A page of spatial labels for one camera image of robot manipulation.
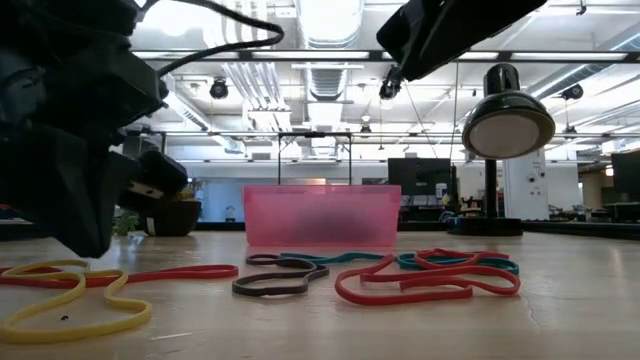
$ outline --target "potted plant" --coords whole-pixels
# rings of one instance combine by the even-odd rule
[[[191,182],[173,201],[142,216],[142,230],[151,236],[188,235],[195,229],[202,209],[202,203],[195,198],[199,186],[199,183]]]
[[[131,210],[124,210],[113,221],[111,233],[116,236],[127,236],[130,231],[135,231],[140,218],[138,213]]]

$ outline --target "wooden table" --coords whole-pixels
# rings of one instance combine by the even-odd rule
[[[153,304],[148,325],[75,343],[0,344],[0,359],[638,358],[640,243],[533,233],[521,239],[401,233],[396,250],[432,247],[511,254],[522,270],[520,297],[476,291],[473,299],[365,308],[340,299],[332,279],[314,283],[307,295],[280,299],[234,296],[229,280],[159,281],[123,292]],[[139,272],[242,264],[247,253],[243,233],[206,232],[188,238],[115,240],[109,253],[92,264],[95,269]],[[53,240],[0,243],[3,266],[64,258],[74,256]],[[350,267],[332,266],[333,276]],[[241,269],[242,274],[260,271]],[[357,281],[349,285],[359,286]],[[378,285],[375,291],[393,289]],[[1,287],[0,317],[58,292]],[[69,320],[60,321],[62,315]],[[22,325],[77,326],[118,316],[126,314],[106,310],[101,290],[92,289]]]

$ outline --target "lamp shade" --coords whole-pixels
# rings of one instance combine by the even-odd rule
[[[485,76],[487,95],[469,113],[462,143],[485,159],[511,159],[544,147],[556,132],[546,107],[519,91],[517,70],[509,64],[492,67]]]

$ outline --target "red rubber band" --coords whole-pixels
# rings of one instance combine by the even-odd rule
[[[465,260],[457,264],[448,264],[448,265],[436,264],[426,260],[431,256],[438,256],[438,255],[452,256],[457,258],[468,258],[469,260]],[[488,252],[488,251],[460,252],[460,251],[452,251],[452,250],[445,250],[445,249],[433,249],[433,250],[420,251],[416,253],[416,256],[415,256],[416,264],[422,266],[426,270],[449,269],[449,268],[460,267],[460,266],[475,265],[478,263],[478,261],[486,258],[509,259],[509,255],[498,253],[498,252]]]
[[[11,268],[0,268],[0,274]],[[30,273],[52,273],[60,272],[58,268],[38,268],[29,271]],[[144,272],[129,275],[127,284],[138,282],[168,280],[168,279],[225,279],[238,275],[238,267],[234,265],[197,265],[185,266],[159,271]],[[87,287],[104,287],[115,281],[117,277],[95,277],[87,278]],[[25,278],[5,278],[0,276],[0,285],[16,285],[40,287],[49,289],[71,289],[75,287],[77,281],[74,280],[37,280]]]
[[[473,287],[479,287],[498,295],[514,295],[520,289],[520,279],[508,271],[487,266],[458,266],[402,274],[377,274],[389,266],[395,257],[385,256],[378,264],[367,268],[348,270],[338,275],[335,290],[343,299],[365,306],[408,304],[424,301],[463,299],[473,296]],[[495,286],[476,280],[468,280],[456,275],[498,276],[512,283],[510,287]],[[350,277],[360,276],[362,282],[399,282],[401,291],[422,286],[456,286],[460,289],[441,292],[427,292],[408,295],[363,295],[347,289],[342,282]]]

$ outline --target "plastic bin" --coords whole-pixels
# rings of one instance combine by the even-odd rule
[[[389,247],[397,238],[397,185],[247,185],[252,246]]]

